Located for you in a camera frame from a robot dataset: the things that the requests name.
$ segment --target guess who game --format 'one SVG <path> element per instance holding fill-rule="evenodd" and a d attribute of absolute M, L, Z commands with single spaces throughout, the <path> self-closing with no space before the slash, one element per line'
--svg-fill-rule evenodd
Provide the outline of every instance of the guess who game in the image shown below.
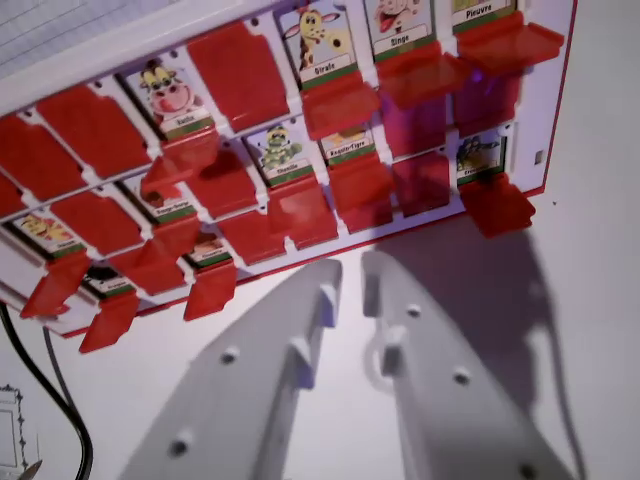
<path fill-rule="evenodd" d="M 2 27 L 0 300 L 82 353 L 460 213 L 535 222 L 576 0 L 75 3 Z"/>

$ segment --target cartoon monkey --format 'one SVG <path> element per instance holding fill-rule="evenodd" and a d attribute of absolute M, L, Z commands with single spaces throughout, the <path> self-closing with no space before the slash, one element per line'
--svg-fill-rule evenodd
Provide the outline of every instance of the cartoon monkey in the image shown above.
<path fill-rule="evenodd" d="M 340 17 L 339 13 L 321 15 L 309 7 L 298 9 L 300 21 L 284 32 L 284 38 L 292 38 L 300 34 L 300 71 L 313 66 L 313 49 L 323 40 L 336 52 L 346 53 L 351 49 L 351 38 L 346 30 L 328 30 L 324 24 Z"/>
<path fill-rule="evenodd" d="M 175 200 L 182 198 L 182 192 L 175 185 L 168 185 L 151 192 L 140 193 L 140 198 L 151 205 L 153 208 L 162 208 L 167 200 Z"/>
<path fill-rule="evenodd" d="M 222 242 L 215 233 L 199 232 L 196 238 L 196 244 L 193 247 L 193 253 L 196 255 L 204 255 L 219 250 L 222 247 Z"/>
<path fill-rule="evenodd" d="M 104 282 L 118 278 L 120 275 L 111 267 L 103 267 L 99 265 L 91 265 L 84 275 L 86 281 L 94 280 L 100 282 L 102 285 Z"/>
<path fill-rule="evenodd" d="M 482 155 L 482 151 L 490 150 L 498 145 L 500 145 L 498 142 L 482 143 L 479 135 L 473 138 L 467 138 L 458 148 L 456 155 L 458 171 L 485 166 L 486 160 L 484 155 Z"/>
<path fill-rule="evenodd" d="M 147 91 L 147 100 L 156 122 L 162 123 L 197 110 L 202 100 L 193 89 L 180 80 L 175 70 L 151 60 L 140 72 L 140 87 Z"/>
<path fill-rule="evenodd" d="M 391 29 L 395 29 L 396 33 L 400 33 L 403 25 L 420 12 L 424 1 L 380 0 L 380 4 L 373 15 L 380 33 L 385 33 Z"/>
<path fill-rule="evenodd" d="M 73 238 L 73 236 L 55 220 L 51 218 L 40 218 L 33 213 L 24 217 L 20 226 L 31 235 L 47 241 L 64 242 L 65 240 L 71 240 Z"/>
<path fill-rule="evenodd" d="M 289 132 L 282 125 L 276 125 L 267 131 L 267 147 L 260 143 L 258 146 L 264 150 L 262 166 L 268 170 L 276 168 L 291 160 L 294 155 L 302 151 L 302 145 L 291 143 L 288 140 Z"/>

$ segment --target black cable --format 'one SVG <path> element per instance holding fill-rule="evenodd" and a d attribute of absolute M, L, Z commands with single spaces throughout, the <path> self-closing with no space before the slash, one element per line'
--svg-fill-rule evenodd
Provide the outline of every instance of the black cable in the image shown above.
<path fill-rule="evenodd" d="M 45 389 L 47 394 L 52 398 L 55 404 L 62 410 L 62 413 L 67 417 L 69 422 L 73 425 L 78 434 L 78 438 L 80 439 L 80 446 L 82 448 L 82 456 L 80 458 L 80 466 L 78 467 L 78 473 L 76 474 L 76 480 L 87 480 L 91 473 L 91 466 L 93 465 L 93 444 L 91 443 L 91 437 L 89 436 L 89 432 L 87 431 L 87 427 L 84 425 L 82 421 L 82 417 L 80 413 L 76 410 L 73 402 L 67 404 L 64 399 L 60 396 L 58 391 L 51 385 L 47 377 L 40 371 L 40 369 L 36 366 L 34 361 L 31 359 L 27 351 L 25 350 L 18 334 L 13 327 L 13 323 L 11 322 L 11 317 L 9 316 L 9 312 L 7 311 L 7 306 L 0 302 L 0 317 L 2 318 L 2 325 L 4 326 L 5 331 L 7 332 L 7 337 L 9 337 L 9 341 L 11 345 L 15 349 L 16 353 L 27 367 L 27 369 L 31 372 L 31 374 L 36 378 L 38 383 Z M 59 375 L 60 368 L 59 366 L 54 366 L 54 371 L 56 371 L 56 376 Z M 62 380 L 62 375 L 58 377 L 58 381 L 60 381 L 60 386 L 65 392 L 65 395 L 68 395 L 69 391 L 66 388 L 66 384 L 64 380 Z"/>
<path fill-rule="evenodd" d="M 42 335 L 44 336 L 44 344 L 47 346 L 49 360 L 51 361 L 51 366 L 53 367 L 53 371 L 56 374 L 56 379 L 58 379 L 58 383 L 60 384 L 62 395 L 67 401 L 67 405 L 69 405 L 73 410 L 76 411 L 76 413 L 78 413 L 78 409 L 76 408 L 76 404 L 71 397 L 69 388 L 67 388 L 67 382 L 64 381 L 64 377 L 62 376 L 62 371 L 60 370 L 60 365 L 58 364 L 58 357 L 56 357 L 56 352 L 53 349 L 53 344 L 51 343 L 51 334 L 49 333 L 49 329 L 46 327 L 42 327 Z"/>

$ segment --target cartoon cow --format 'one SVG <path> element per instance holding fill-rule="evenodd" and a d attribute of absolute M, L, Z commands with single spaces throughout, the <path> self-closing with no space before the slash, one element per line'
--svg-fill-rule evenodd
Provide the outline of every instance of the cartoon cow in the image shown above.
<path fill-rule="evenodd" d="M 396 33 L 408 23 L 422 9 L 425 0 L 380 0 L 374 18 L 380 29 L 385 33 L 395 29 Z"/>
<path fill-rule="evenodd" d="M 325 41 L 338 53 L 345 53 L 351 49 L 351 38 L 345 30 L 329 30 L 325 23 L 333 22 L 340 17 L 339 13 L 322 15 L 309 7 L 298 9 L 300 21 L 284 32 L 284 38 L 292 38 L 300 34 L 300 71 L 313 66 L 313 49 Z"/>
<path fill-rule="evenodd" d="M 202 100 L 189 85 L 178 78 L 175 70 L 167 69 L 155 60 L 151 60 L 140 72 L 140 88 L 147 91 L 147 101 L 157 123 L 202 106 Z"/>

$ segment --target red plastic flap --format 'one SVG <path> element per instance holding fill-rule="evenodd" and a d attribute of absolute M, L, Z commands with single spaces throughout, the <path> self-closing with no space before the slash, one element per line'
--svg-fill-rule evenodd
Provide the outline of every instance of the red plastic flap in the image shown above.
<path fill-rule="evenodd" d="M 460 187 L 460 198 L 480 232 L 492 238 L 531 226 L 536 209 L 507 174 L 493 175 Z"/>
<path fill-rule="evenodd" d="M 447 130 L 446 97 L 438 97 L 408 110 L 398 108 L 388 93 L 380 92 L 382 122 L 394 157 L 424 152 L 444 145 Z"/>
<path fill-rule="evenodd" d="M 513 73 L 560 55 L 564 37 L 515 12 L 456 35 L 458 54 L 491 76 Z"/>
<path fill-rule="evenodd" d="M 0 174 L 0 217 L 18 212 L 25 206 L 22 203 L 20 189 L 11 183 L 11 180 Z"/>
<path fill-rule="evenodd" d="M 102 300 L 100 313 L 93 317 L 93 322 L 80 344 L 80 353 L 93 352 L 115 344 L 129 331 L 139 304 L 140 299 L 134 291 Z"/>
<path fill-rule="evenodd" d="M 184 285 L 184 274 L 157 241 L 148 241 L 143 248 L 110 259 L 112 265 L 149 295 Z"/>
<path fill-rule="evenodd" d="M 522 72 L 488 77 L 476 70 L 453 94 L 453 116 L 461 137 L 490 130 L 515 117 Z"/>
<path fill-rule="evenodd" d="M 179 169 L 199 172 L 215 161 L 218 140 L 216 129 L 207 127 L 175 140 L 163 142 L 162 151 L 164 157 L 171 160 Z"/>
<path fill-rule="evenodd" d="M 271 189 L 271 232 L 289 235 L 297 248 L 338 236 L 336 219 L 315 177 L 306 177 Z"/>
<path fill-rule="evenodd" d="M 380 89 L 401 109 L 408 109 L 459 90 L 471 69 L 448 53 L 440 42 L 413 49 L 376 63 Z"/>
<path fill-rule="evenodd" d="M 142 243 L 140 228 L 113 198 L 83 192 L 54 203 L 51 211 L 102 255 Z"/>
<path fill-rule="evenodd" d="M 236 132 L 289 113 L 267 39 L 252 35 L 241 21 L 196 37 L 187 50 Z"/>
<path fill-rule="evenodd" d="M 345 130 L 371 118 L 380 100 L 360 72 L 302 92 L 302 111 L 311 140 Z"/>
<path fill-rule="evenodd" d="M 393 180 L 376 153 L 332 167 L 329 178 L 336 208 L 349 232 L 393 220 L 389 199 Z"/>
<path fill-rule="evenodd" d="M 284 255 L 284 235 L 271 232 L 266 215 L 249 212 L 218 222 L 223 235 L 247 264 Z"/>
<path fill-rule="evenodd" d="M 42 125 L 16 115 L 0 118 L 0 164 L 38 198 L 48 200 L 84 187 L 80 165 Z"/>
<path fill-rule="evenodd" d="M 45 98 L 36 109 L 102 178 L 149 163 L 144 138 L 117 102 L 86 85 Z"/>
<path fill-rule="evenodd" d="M 196 273 L 196 283 L 191 287 L 184 319 L 195 320 L 222 310 L 235 294 L 236 276 L 237 269 L 233 262 Z"/>
<path fill-rule="evenodd" d="M 396 195 L 405 217 L 449 203 L 449 160 L 427 153 L 393 164 Z"/>
<path fill-rule="evenodd" d="M 200 231 L 200 220 L 193 214 L 153 228 L 154 239 L 145 245 L 149 248 L 153 242 L 160 242 L 174 258 L 193 250 Z"/>
<path fill-rule="evenodd" d="M 49 262 L 49 273 L 40 279 L 20 316 L 58 315 L 66 311 L 64 302 L 76 293 L 90 263 L 84 251 Z"/>
<path fill-rule="evenodd" d="M 187 185 L 213 217 L 255 205 L 253 182 L 231 150 L 222 150 L 216 161 L 187 180 Z"/>

